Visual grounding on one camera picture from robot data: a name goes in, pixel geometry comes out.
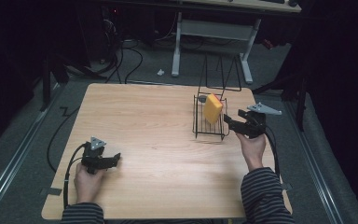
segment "table leg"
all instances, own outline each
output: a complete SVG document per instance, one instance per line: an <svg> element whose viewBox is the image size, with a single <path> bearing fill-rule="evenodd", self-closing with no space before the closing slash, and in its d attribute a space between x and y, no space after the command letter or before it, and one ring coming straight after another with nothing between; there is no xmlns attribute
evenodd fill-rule
<svg viewBox="0 0 358 224"><path fill-rule="evenodd" d="M255 42L255 36L257 35L257 31L258 31L258 27L260 26L260 22L261 22L260 19L257 19L255 21L255 25L253 26L253 29L252 29L250 38L248 40L245 52L240 54L242 71L243 71L243 75L245 76L245 82L247 84L253 83L252 74L251 74L251 71L249 69L249 64L248 64L248 57L251 52L252 45Z"/></svg>
<svg viewBox="0 0 358 224"><path fill-rule="evenodd" d="M176 45L175 45L175 52L173 53L173 62L172 62L173 77L179 76L181 32L182 32L182 12L178 12L178 22L176 25Z"/></svg>

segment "yellow object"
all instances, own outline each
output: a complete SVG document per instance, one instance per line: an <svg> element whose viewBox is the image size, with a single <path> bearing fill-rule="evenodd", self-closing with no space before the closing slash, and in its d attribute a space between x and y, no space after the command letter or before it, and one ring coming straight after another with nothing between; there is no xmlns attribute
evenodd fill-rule
<svg viewBox="0 0 358 224"><path fill-rule="evenodd" d="M220 112L222 111L223 104L214 94L209 94L206 98L205 106L203 109L203 116L209 123L215 124L219 119Z"/></svg>

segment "white desk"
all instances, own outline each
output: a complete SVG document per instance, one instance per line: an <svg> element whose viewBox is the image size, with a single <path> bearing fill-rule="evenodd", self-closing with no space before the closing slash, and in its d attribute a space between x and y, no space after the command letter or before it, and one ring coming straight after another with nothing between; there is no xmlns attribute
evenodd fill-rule
<svg viewBox="0 0 358 224"><path fill-rule="evenodd" d="M233 0L232 2L224 0L182 0L181 2L210 4L223 7L246 7L251 9L287 13L299 13L301 11L299 6L290 7L287 1L284 4L270 3L259 0ZM176 28L176 45L172 62L172 76L179 76L181 35L199 35L246 41L246 47L243 50L243 53L240 54L241 66L246 83L252 84L253 79L249 69L248 57L251 52L252 45L255 42L260 22L261 20L257 19L253 25L243 26L218 22L183 20L182 13L179 12Z"/></svg>

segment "hand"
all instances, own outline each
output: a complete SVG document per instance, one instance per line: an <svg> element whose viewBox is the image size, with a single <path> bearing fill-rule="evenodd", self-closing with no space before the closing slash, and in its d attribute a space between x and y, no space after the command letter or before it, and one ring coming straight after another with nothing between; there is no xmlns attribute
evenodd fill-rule
<svg viewBox="0 0 358 224"><path fill-rule="evenodd" d="M241 133L236 133L241 142L242 155L246 160L249 172L262 168L263 153L266 149L266 136L261 134L256 138L247 138Z"/></svg>
<svg viewBox="0 0 358 224"><path fill-rule="evenodd" d="M76 203L92 203L100 191L105 170L98 170L95 175L87 172L87 167L81 162L77 164L75 187L77 192Z"/></svg>

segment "dark background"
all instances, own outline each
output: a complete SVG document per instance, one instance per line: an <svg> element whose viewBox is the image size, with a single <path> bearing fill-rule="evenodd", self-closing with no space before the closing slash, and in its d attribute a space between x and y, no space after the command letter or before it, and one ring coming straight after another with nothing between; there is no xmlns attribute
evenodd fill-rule
<svg viewBox="0 0 358 224"><path fill-rule="evenodd" d="M305 16L321 23L263 21L256 42L293 44L277 80L298 78L279 86L296 99L298 86L307 91L326 138L358 198L358 1L303 1ZM153 44L171 28L172 12L120 9L125 35ZM57 53L90 66L106 58L100 9L96 5L0 1L0 134L32 97L47 55Z"/></svg>

